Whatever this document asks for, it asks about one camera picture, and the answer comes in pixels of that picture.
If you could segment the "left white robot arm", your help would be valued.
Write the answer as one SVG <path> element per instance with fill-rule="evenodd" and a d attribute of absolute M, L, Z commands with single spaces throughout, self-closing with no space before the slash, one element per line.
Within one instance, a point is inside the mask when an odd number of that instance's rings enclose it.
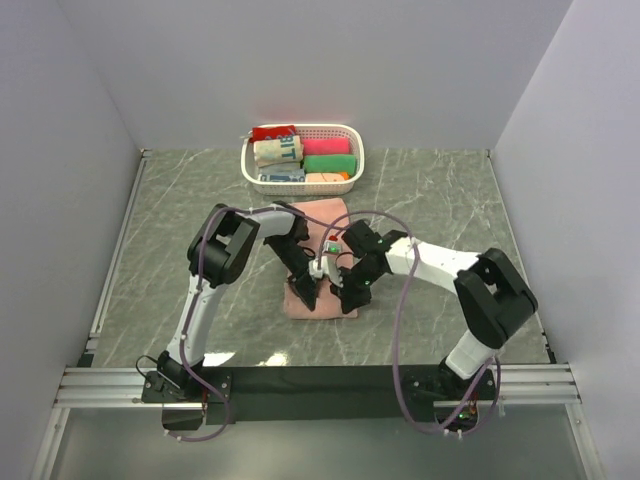
<path fill-rule="evenodd" d="M 303 241 L 310 239 L 310 217 L 284 202 L 240 210 L 218 204 L 187 250 L 189 288 L 183 311 L 167 348 L 146 376 L 144 394 L 166 392 L 187 402 L 208 388 L 200 381 L 206 341 L 228 287 L 243 273 L 254 244 L 269 246 L 290 272 L 288 285 L 307 308 L 316 307 L 319 281 L 309 272 Z"/>

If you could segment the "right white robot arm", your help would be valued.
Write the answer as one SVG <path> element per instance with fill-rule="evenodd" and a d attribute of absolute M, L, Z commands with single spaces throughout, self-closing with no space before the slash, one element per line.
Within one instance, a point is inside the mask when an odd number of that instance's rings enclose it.
<path fill-rule="evenodd" d="M 380 235 L 364 221 L 350 226 L 342 239 L 358 259 L 341 267 L 340 281 L 331 285 L 343 313 L 369 304 L 371 285 L 385 274 L 419 279 L 457 296 L 466 331 L 435 377 L 435 386 L 452 399 L 473 390 L 474 375 L 538 310 L 535 295 L 500 249 L 451 250 L 398 230 Z"/>

